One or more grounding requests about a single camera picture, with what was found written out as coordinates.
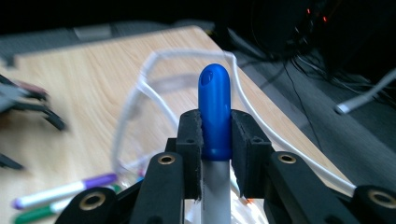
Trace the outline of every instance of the purple marker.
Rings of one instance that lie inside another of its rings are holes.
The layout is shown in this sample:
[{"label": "purple marker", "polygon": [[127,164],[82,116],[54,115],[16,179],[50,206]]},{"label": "purple marker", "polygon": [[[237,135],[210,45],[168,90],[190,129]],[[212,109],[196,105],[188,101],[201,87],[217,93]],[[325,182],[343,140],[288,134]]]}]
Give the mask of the purple marker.
[{"label": "purple marker", "polygon": [[67,196],[75,195],[84,189],[108,185],[116,180],[117,175],[115,174],[99,175],[93,178],[83,179],[76,183],[17,198],[12,202],[12,207],[16,209],[30,208],[39,204],[49,203]]}]

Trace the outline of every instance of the gray carpet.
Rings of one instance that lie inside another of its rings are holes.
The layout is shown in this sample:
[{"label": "gray carpet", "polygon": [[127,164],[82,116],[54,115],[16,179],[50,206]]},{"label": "gray carpet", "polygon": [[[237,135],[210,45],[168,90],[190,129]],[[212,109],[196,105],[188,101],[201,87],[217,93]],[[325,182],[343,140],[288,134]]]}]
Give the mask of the gray carpet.
[{"label": "gray carpet", "polygon": [[[115,38],[192,24],[204,29],[213,28],[213,24],[206,21],[179,21],[172,25],[125,21],[112,23],[111,31],[112,38]],[[233,38],[241,46],[251,48],[238,36],[233,35]],[[15,54],[92,41],[96,40],[78,39],[70,29],[3,35],[0,36],[0,58],[12,66]],[[323,79],[310,78],[290,63],[287,64],[288,76],[281,62],[248,63],[256,60],[240,50],[234,53],[239,64],[244,64],[246,74],[355,185],[396,189],[394,108],[373,101],[348,115],[340,116],[333,110],[335,105],[356,96],[356,93],[335,87]],[[273,76],[277,78],[268,83],[267,80]]]}]

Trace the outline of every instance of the pen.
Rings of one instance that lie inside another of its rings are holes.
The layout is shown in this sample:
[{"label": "pen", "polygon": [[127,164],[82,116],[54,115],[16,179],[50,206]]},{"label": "pen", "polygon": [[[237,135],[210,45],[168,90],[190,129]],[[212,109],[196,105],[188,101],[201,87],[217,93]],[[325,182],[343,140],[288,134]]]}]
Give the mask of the pen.
[{"label": "pen", "polygon": [[[113,189],[116,193],[120,192],[121,188],[118,185],[109,185],[105,186],[105,188]],[[73,200],[74,197],[63,199],[59,202],[50,203],[47,206],[39,207],[37,209],[33,209],[31,211],[21,213],[16,218],[15,224],[29,223],[32,221],[39,220],[43,217],[50,217],[56,214],[62,213],[62,211],[66,208],[67,205]]]},{"label": "pen", "polygon": [[115,182],[116,180],[116,174],[105,174],[83,179],[78,182],[61,186],[55,189],[48,189],[43,192],[17,198],[12,202],[12,207],[16,209],[30,208],[42,203],[49,203],[51,201],[55,201],[76,194],[80,191],[83,191],[84,189],[108,185]]},{"label": "pen", "polygon": [[227,224],[231,222],[231,91],[230,77],[220,64],[208,65],[200,75],[198,109],[204,137],[201,221]]}]

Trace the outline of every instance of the blue marker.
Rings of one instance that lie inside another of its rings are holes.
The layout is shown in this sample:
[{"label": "blue marker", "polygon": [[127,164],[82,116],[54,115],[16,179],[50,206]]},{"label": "blue marker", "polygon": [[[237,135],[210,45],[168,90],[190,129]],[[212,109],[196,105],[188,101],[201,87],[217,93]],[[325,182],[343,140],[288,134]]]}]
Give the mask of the blue marker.
[{"label": "blue marker", "polygon": [[220,64],[210,64],[201,73],[198,108],[204,136],[201,220],[231,223],[231,91],[230,77]]}]

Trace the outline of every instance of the table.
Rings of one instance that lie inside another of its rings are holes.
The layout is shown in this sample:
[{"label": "table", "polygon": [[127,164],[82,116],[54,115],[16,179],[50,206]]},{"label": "table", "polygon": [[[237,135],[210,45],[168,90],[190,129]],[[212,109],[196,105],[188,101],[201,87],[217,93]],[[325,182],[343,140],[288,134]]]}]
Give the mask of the table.
[{"label": "table", "polygon": [[[203,30],[189,26],[18,55],[16,69],[0,68],[6,77],[45,88],[51,96],[52,110],[68,125],[65,132],[58,132],[40,118],[41,114],[10,115],[7,127],[0,130],[0,152],[26,169],[0,169],[1,220],[10,220],[18,213],[9,205],[14,198],[111,172],[111,144],[128,90],[152,51],[171,48],[219,49]],[[199,74],[210,63],[213,61],[185,58],[162,62],[153,74]],[[345,178],[242,70],[239,73],[248,99],[276,132]],[[171,97],[169,104],[181,114],[196,108],[194,98],[196,91],[191,91]],[[233,108],[244,110],[235,97]]]}]

